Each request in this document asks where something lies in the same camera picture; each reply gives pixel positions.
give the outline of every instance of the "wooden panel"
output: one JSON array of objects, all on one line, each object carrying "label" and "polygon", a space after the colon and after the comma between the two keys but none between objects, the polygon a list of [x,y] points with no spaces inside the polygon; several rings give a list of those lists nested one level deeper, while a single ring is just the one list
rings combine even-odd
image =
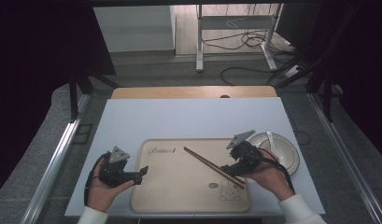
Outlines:
[{"label": "wooden panel", "polygon": [[142,87],[117,88],[111,99],[180,99],[180,98],[277,97],[270,86],[200,86],[200,87]]},{"label": "wooden panel", "polygon": [[217,166],[233,164],[231,139],[149,139],[139,168],[149,166],[142,185],[134,186],[138,212],[244,212],[250,206],[248,184],[241,189],[195,159],[188,147]]}]

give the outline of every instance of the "metal bar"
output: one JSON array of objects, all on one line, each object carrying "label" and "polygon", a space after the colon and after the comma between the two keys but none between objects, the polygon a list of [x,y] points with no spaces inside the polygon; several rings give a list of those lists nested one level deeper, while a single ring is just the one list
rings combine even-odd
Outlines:
[{"label": "metal bar", "polygon": [[60,171],[62,162],[64,160],[65,154],[70,146],[71,140],[75,135],[79,122],[83,116],[83,110],[89,101],[89,95],[82,95],[78,104],[79,115],[74,122],[68,123],[65,128],[64,134],[56,147],[53,156],[51,157],[48,168],[42,176],[38,187],[34,193],[33,199],[28,204],[28,207],[21,219],[21,224],[31,224],[36,223],[39,214],[42,210],[45,201],[48,198],[51,187],[53,186],[54,180]]},{"label": "metal bar", "polygon": [[198,5],[197,12],[197,50],[196,50],[196,71],[203,72],[203,42],[202,42],[202,25],[203,13],[202,5]]},{"label": "metal bar", "polygon": [[328,119],[325,117],[324,112],[321,110],[322,105],[318,99],[317,94],[308,93],[308,96],[318,114],[319,119],[321,120],[321,123],[327,131],[327,134],[330,136],[338,152],[339,158],[341,159],[342,163],[347,169],[347,172],[351,180],[353,181],[356,189],[360,193],[361,198],[365,203],[365,206],[368,209],[372,219],[376,224],[382,224],[382,208],[373,190],[362,176],[359,168],[357,167],[356,162],[353,161],[345,143],[341,139],[339,133],[336,131],[334,123],[329,122]]},{"label": "metal bar", "polygon": [[89,80],[89,77],[84,74],[81,74],[79,70],[77,70],[77,72],[75,73],[75,81],[83,94],[92,94],[92,92],[94,91],[94,86]]},{"label": "metal bar", "polygon": [[71,118],[70,123],[73,123],[78,117],[78,95],[77,95],[77,81],[75,74],[69,74],[69,99],[71,102]]},{"label": "metal bar", "polygon": [[324,93],[322,98],[322,112],[329,122],[332,122],[331,117],[331,98],[332,98],[332,77],[329,75],[332,71],[328,70],[328,74],[324,80]]},{"label": "metal bar", "polygon": [[111,79],[99,74],[99,73],[96,73],[94,72],[93,70],[89,69],[89,68],[83,68],[83,70],[85,71],[85,75],[84,76],[87,76],[87,75],[90,75],[92,77],[95,77],[97,78],[98,80],[100,80],[101,82],[107,84],[108,86],[112,87],[113,89],[116,89],[116,88],[120,88],[120,84],[112,81]]},{"label": "metal bar", "polygon": [[272,53],[270,52],[270,43],[272,41],[273,32],[276,29],[278,14],[280,13],[281,6],[282,6],[282,4],[278,4],[277,10],[273,15],[270,27],[267,31],[266,41],[263,41],[261,44],[261,48],[262,48],[263,54],[266,58],[267,64],[269,65],[269,68],[272,71],[276,70],[277,66],[276,66],[275,60],[272,57]]}]

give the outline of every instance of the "metal plate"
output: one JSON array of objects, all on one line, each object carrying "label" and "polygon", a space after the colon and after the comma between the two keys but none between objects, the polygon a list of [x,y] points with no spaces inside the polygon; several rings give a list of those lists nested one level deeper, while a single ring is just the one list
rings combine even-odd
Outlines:
[{"label": "metal plate", "polygon": [[[272,135],[276,148],[276,153],[274,154],[278,157],[280,164],[286,167],[289,174],[293,175],[299,167],[298,150],[287,138],[277,133],[272,133]],[[249,140],[249,143],[255,147],[271,150],[267,133],[255,134]]]}]

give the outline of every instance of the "gray floor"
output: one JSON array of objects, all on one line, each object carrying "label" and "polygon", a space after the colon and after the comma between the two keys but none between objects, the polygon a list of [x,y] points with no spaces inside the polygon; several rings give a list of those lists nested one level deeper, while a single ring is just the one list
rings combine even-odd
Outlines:
[{"label": "gray floor", "polygon": [[[205,71],[195,71],[194,57],[175,57],[173,53],[113,54],[117,75],[112,80],[126,87],[141,86],[203,86],[227,85],[220,72],[228,67],[267,69],[259,54],[212,56],[205,58]],[[224,78],[234,85],[265,85],[272,74],[230,70]],[[286,88],[276,89],[281,97],[318,195],[327,214],[328,223],[374,223],[359,191],[338,157],[318,115],[304,89],[307,77]],[[64,217],[83,162],[92,143],[106,100],[112,89],[92,79],[96,88],[88,103],[81,128],[90,127],[90,134],[79,133],[65,157],[61,172],[50,192],[37,223],[76,223]],[[276,79],[269,84],[276,84]],[[0,191],[0,223],[19,223],[34,195],[69,121],[69,92],[63,86],[52,96],[52,104],[44,123],[10,179]],[[332,99],[333,123],[347,145],[354,161],[371,186],[382,207],[382,157],[344,112],[337,98]],[[263,223],[284,223],[283,217],[263,217]],[[135,223],[136,220],[111,217],[108,223]]]}]

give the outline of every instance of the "white table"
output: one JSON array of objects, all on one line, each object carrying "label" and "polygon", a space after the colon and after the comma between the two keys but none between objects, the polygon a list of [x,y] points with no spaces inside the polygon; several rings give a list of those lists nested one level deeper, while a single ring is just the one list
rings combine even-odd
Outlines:
[{"label": "white table", "polygon": [[[270,130],[289,139],[300,155],[291,176],[298,194],[317,213],[325,214],[287,114],[278,97],[224,99],[115,99],[108,100],[66,216],[80,216],[83,190],[95,161],[114,146],[130,153],[125,171],[135,171],[138,150],[152,138],[232,138],[234,134]],[[251,207],[246,213],[138,213],[130,205],[132,191],[119,195],[108,213],[117,217],[261,217],[281,215],[276,197],[249,183]]]}]

